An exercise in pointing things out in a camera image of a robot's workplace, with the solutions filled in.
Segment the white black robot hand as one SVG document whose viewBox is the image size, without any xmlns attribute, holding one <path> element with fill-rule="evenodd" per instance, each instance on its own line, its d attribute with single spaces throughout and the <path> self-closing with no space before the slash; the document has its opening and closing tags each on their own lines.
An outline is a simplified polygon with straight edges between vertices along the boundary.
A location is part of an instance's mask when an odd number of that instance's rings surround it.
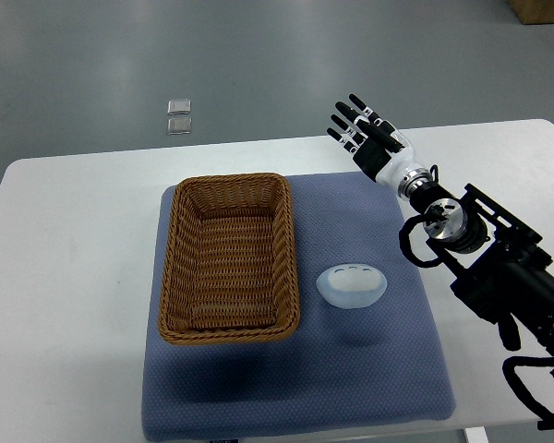
<svg viewBox="0 0 554 443">
<path fill-rule="evenodd" d="M 351 93 L 349 99 L 358 110 L 345 102 L 336 102 L 335 108 L 363 133 L 332 114 L 333 123 L 350 137 L 330 127 L 327 134 L 353 154 L 354 162 L 364 174 L 372 181 L 388 186 L 397 196 L 411 196 L 420 186 L 431 182 L 432 172 L 416 160 L 410 141 L 355 94 Z"/>
</svg>

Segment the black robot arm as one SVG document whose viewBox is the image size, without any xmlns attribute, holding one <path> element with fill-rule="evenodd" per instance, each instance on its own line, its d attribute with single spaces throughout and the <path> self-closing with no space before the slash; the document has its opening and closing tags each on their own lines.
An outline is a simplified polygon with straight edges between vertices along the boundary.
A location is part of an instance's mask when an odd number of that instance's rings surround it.
<svg viewBox="0 0 554 443">
<path fill-rule="evenodd" d="M 554 413 L 537 401 L 516 373 L 519 367 L 547 367 L 554 378 L 554 277 L 541 235 L 475 186 L 457 198 L 439 182 L 437 166 L 416 160 L 409 140 L 389 121 L 352 94 L 336 102 L 329 135 L 373 182 L 407 201 L 415 216 L 399 232 L 402 254 L 421 269 L 445 265 L 454 275 L 454 295 L 478 317 L 497 326 L 503 346 L 521 348 L 524 325 L 548 352 L 546 357 L 514 355 L 503 375 L 519 401 L 554 429 Z"/>
</svg>

